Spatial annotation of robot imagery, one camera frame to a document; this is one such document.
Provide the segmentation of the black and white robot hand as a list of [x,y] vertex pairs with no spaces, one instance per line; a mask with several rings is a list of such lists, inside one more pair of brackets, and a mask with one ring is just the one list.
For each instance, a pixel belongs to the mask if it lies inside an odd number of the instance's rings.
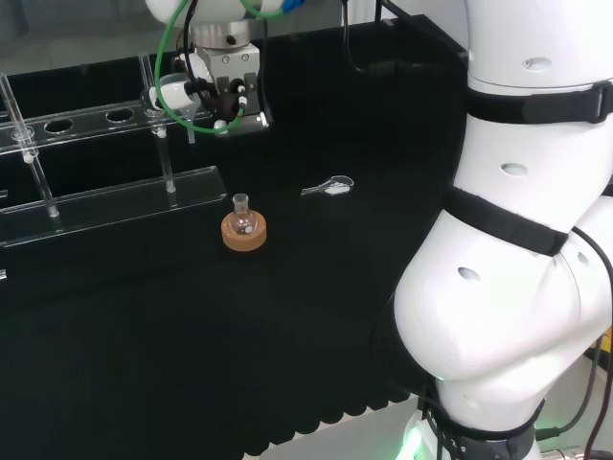
[[142,100],[152,117],[179,123],[194,141],[197,133],[238,136],[269,128],[260,91],[260,50],[194,47],[172,60],[173,71],[146,71]]

